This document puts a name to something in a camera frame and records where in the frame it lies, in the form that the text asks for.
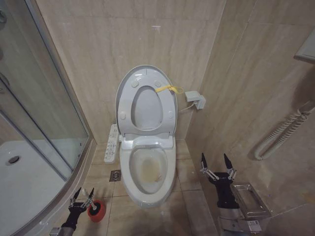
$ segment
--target beige floor tile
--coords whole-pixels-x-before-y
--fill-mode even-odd
[[[190,159],[190,154],[184,139],[176,140],[176,159]]]
[[[172,192],[178,192],[178,191],[181,191],[181,190],[182,190],[182,189],[181,189],[181,184],[180,184],[180,182],[179,182],[178,174],[177,174],[177,171],[176,171],[175,183],[174,183]]]
[[[104,164],[104,155],[107,144],[100,144],[96,146],[96,151],[93,157],[92,165]]]
[[[114,197],[108,235],[191,235],[181,192],[172,192],[159,207],[142,209],[128,196]]]
[[[102,198],[99,200],[103,201],[106,205],[106,213],[104,218],[100,222],[94,223],[90,220],[87,212],[83,212],[79,217],[77,228],[74,231],[73,236],[106,236],[112,198]],[[54,224],[54,226],[60,227],[66,221],[68,216],[69,211],[67,209],[64,211],[60,220]]]
[[[126,192],[125,186],[123,184],[123,177],[121,178],[121,181],[115,182],[114,186],[113,197],[119,196],[128,196],[128,193]]]
[[[83,188],[88,192],[94,187],[96,198],[107,198],[113,196],[114,182],[109,182],[110,172],[117,169],[117,164],[91,165]],[[78,199],[84,199],[81,193]]]
[[[218,233],[202,190],[184,191],[183,196],[192,235],[217,236]]]
[[[191,159],[177,160],[176,169],[182,191],[201,190],[198,173]]]

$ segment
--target toilet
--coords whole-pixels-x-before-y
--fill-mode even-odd
[[[155,207],[170,194],[176,167],[177,99],[167,76],[151,65],[129,71],[116,94],[122,179],[131,199]]]

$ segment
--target yellow tag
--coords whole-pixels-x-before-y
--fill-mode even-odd
[[[163,86],[160,88],[156,88],[156,92],[161,92],[163,90],[169,89],[171,91],[174,91],[176,94],[181,94],[184,92],[184,89],[181,87],[176,87],[176,86],[171,86],[171,85],[167,85],[167,86]]]

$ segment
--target shower drain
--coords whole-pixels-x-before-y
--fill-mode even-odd
[[[122,174],[120,170],[111,171],[109,181],[120,181],[121,176]]]
[[[20,156],[13,156],[8,160],[9,165],[13,165],[20,160]]]

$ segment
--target bidet control panel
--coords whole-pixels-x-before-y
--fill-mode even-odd
[[[118,147],[118,136],[119,136],[118,127],[116,124],[112,124],[104,156],[104,162],[107,164],[114,163],[115,161]]]

